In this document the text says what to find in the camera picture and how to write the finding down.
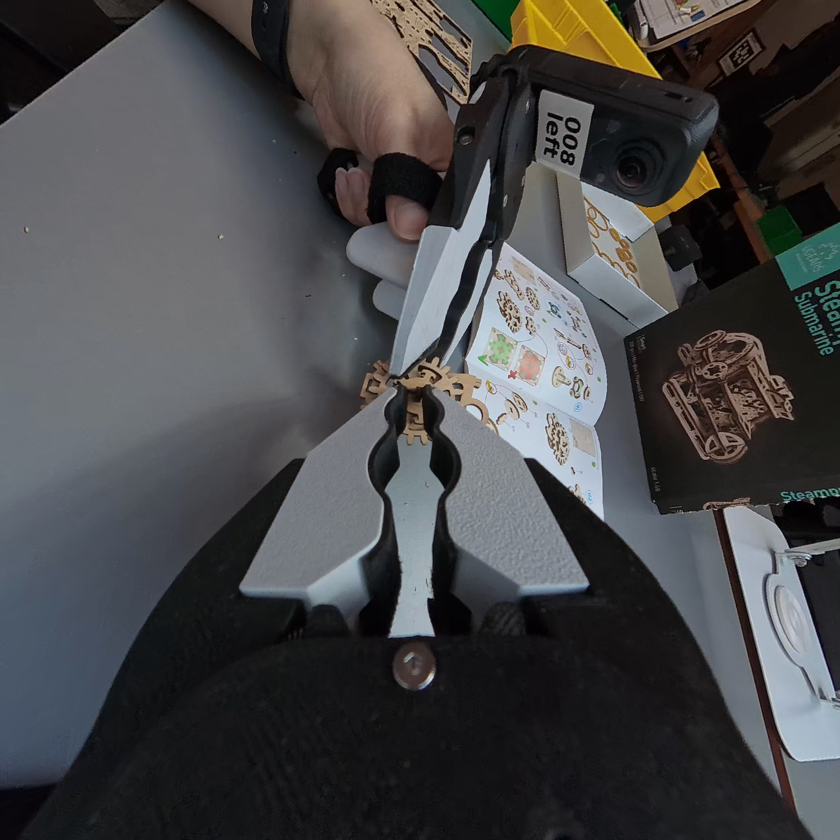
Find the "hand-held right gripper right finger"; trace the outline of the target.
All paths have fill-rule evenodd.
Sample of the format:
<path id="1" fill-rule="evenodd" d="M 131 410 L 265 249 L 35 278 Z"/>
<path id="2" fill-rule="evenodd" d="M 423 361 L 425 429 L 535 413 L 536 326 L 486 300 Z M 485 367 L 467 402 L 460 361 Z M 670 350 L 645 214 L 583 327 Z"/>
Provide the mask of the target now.
<path id="1" fill-rule="evenodd" d="M 500 603 L 585 592 L 529 461 L 438 388 L 425 386 L 422 402 L 442 486 L 427 601 L 434 633 L 468 634 Z"/>

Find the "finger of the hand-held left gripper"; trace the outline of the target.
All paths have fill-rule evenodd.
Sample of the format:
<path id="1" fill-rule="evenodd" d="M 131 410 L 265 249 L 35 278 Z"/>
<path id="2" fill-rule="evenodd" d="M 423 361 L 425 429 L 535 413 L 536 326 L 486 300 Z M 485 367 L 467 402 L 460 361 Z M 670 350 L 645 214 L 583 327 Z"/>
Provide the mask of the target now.
<path id="1" fill-rule="evenodd" d="M 443 328 L 435 344 L 435 358 L 447 362 L 472 323 L 479 303 L 501 254 L 503 242 L 475 242 L 469 249 L 458 285 L 444 315 Z"/>
<path id="2" fill-rule="evenodd" d="M 487 220 L 490 183 L 486 164 L 462 225 L 430 224 L 423 231 L 392 348 L 393 376 L 406 375 L 442 337 L 469 251 Z"/>

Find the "wooden gear assembly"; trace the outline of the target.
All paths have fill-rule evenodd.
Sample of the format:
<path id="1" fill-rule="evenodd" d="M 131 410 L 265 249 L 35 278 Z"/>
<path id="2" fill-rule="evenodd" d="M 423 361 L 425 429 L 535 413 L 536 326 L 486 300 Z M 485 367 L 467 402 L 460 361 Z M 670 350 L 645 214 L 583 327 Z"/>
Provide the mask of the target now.
<path id="1" fill-rule="evenodd" d="M 487 406 L 474 396 L 480 379 L 472 374 L 452 372 L 449 366 L 441 364 L 439 358 L 417 363 L 407 376 L 398 380 L 391 377 L 389 361 L 377 360 L 373 363 L 372 371 L 364 378 L 360 391 L 360 408 L 364 409 L 388 387 L 396 384 L 403 384 L 408 391 L 403 434 L 409 445 L 415 440 L 420 441 L 422 445 L 427 445 L 429 441 L 422 404 L 422 390 L 426 385 L 431 385 L 452 397 L 484 426 L 499 434 L 498 425 L 490 417 Z"/>

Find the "person's left forearm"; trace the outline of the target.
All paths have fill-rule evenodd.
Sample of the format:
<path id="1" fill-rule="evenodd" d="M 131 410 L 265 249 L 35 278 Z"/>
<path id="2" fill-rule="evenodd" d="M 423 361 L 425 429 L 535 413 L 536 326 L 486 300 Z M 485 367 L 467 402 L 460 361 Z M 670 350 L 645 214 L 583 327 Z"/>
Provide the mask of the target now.
<path id="1" fill-rule="evenodd" d="M 287 59 L 289 1 L 191 1 L 266 66 L 291 95 L 300 94 Z"/>

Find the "black model kit box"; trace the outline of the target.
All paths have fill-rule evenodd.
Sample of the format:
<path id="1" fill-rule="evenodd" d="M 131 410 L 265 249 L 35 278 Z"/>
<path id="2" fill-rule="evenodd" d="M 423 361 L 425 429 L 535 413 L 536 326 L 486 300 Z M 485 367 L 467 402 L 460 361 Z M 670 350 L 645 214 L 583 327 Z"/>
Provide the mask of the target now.
<path id="1" fill-rule="evenodd" d="M 625 347 L 660 513 L 838 498 L 838 224 Z"/>

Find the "laser-cut wooden parts sheet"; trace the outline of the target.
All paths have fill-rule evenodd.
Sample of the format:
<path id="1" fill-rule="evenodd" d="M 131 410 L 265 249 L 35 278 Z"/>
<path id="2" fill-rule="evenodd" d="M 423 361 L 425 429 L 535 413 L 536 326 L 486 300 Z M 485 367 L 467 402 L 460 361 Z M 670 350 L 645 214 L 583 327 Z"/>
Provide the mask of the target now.
<path id="1" fill-rule="evenodd" d="M 427 75 L 445 106 L 469 99 L 473 40 L 433 1 L 371 1 Z"/>

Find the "person's left hand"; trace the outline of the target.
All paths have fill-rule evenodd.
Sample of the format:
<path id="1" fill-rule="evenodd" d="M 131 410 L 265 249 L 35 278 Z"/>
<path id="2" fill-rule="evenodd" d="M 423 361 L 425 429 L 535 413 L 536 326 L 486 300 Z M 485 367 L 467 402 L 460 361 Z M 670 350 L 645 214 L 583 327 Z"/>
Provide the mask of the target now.
<path id="1" fill-rule="evenodd" d="M 408 154 L 444 172 L 454 125 L 392 24 L 367 1 L 289 3 L 287 66 L 331 148 Z"/>

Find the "illustrated instruction booklet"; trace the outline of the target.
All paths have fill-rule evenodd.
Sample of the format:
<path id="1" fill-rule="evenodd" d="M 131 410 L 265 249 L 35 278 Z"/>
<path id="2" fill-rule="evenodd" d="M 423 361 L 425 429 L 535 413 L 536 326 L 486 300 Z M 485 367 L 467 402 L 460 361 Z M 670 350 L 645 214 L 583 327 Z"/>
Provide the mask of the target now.
<path id="1" fill-rule="evenodd" d="M 509 244 L 476 310 L 465 371 L 480 379 L 475 397 L 499 435 L 604 518 L 603 354 L 582 301 Z"/>

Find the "yellow plastic bin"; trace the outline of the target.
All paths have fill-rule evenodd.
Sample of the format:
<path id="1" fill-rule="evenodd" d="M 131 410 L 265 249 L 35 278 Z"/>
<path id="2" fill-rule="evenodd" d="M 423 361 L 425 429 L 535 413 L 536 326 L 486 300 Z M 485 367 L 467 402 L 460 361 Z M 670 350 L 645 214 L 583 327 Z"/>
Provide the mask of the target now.
<path id="1" fill-rule="evenodd" d="M 660 77 L 603 1 L 520 1 L 511 14 L 511 34 L 511 47 L 545 47 L 647 77 Z M 707 156 L 701 153 L 686 184 L 674 197 L 664 204 L 639 209 L 655 223 L 719 187 Z"/>

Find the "printed paper sheet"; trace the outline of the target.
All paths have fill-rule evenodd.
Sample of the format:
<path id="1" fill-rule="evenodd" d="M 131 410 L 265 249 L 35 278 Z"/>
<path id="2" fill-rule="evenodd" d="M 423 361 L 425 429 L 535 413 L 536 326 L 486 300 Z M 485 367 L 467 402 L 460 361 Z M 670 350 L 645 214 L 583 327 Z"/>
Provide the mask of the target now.
<path id="1" fill-rule="evenodd" d="M 647 42 L 654 46 L 673 36 L 685 37 L 696 26 L 709 23 L 726 11 L 728 1 L 640 1 L 641 22 L 647 24 Z"/>

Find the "small white cardboard box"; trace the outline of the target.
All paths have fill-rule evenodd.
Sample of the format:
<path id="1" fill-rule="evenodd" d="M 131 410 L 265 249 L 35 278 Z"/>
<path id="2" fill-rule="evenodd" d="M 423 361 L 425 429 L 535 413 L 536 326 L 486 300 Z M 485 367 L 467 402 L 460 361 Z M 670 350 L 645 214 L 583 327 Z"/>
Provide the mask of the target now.
<path id="1" fill-rule="evenodd" d="M 618 196 L 557 173 L 568 275 L 637 328 L 677 309 L 654 224 Z"/>

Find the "black and white marker tag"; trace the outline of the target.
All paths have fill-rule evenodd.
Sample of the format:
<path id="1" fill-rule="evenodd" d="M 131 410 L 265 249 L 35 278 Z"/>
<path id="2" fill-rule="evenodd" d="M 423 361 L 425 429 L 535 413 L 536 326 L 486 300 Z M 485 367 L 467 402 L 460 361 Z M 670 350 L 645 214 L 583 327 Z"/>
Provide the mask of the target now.
<path id="1" fill-rule="evenodd" d="M 732 76 L 741 68 L 748 67 L 764 50 L 757 29 L 752 28 L 721 53 L 717 66 L 724 77 Z"/>

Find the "green plastic bin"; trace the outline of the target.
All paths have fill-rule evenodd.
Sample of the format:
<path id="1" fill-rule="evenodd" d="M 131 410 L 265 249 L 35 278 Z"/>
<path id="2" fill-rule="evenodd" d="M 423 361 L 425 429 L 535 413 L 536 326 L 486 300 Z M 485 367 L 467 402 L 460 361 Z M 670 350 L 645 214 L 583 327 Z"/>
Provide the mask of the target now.
<path id="1" fill-rule="evenodd" d="M 783 204 L 771 208 L 762 215 L 757 221 L 757 226 L 772 257 L 781 255 L 804 239 L 802 229 L 790 210 Z"/>
<path id="2" fill-rule="evenodd" d="M 478 7 L 508 42 L 512 42 L 511 17 L 519 3 L 520 1 L 517 0 L 473 1 L 473 4 Z"/>

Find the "white document stand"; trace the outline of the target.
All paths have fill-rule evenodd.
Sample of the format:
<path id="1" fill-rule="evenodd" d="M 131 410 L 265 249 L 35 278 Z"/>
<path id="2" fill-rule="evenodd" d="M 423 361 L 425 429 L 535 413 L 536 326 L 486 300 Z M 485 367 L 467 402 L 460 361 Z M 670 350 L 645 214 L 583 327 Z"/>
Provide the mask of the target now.
<path id="1" fill-rule="evenodd" d="M 775 727 L 797 762 L 838 760 L 838 678 L 782 531 L 749 507 L 722 513 Z"/>

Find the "black wrist band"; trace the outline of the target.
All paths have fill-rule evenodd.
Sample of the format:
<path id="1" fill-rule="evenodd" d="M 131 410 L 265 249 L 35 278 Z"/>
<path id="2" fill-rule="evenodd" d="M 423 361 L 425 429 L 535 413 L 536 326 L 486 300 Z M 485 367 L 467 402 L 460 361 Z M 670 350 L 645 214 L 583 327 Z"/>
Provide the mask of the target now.
<path id="1" fill-rule="evenodd" d="M 254 1 L 250 32 L 255 52 L 281 86 L 303 101 L 310 70 L 308 2 Z"/>

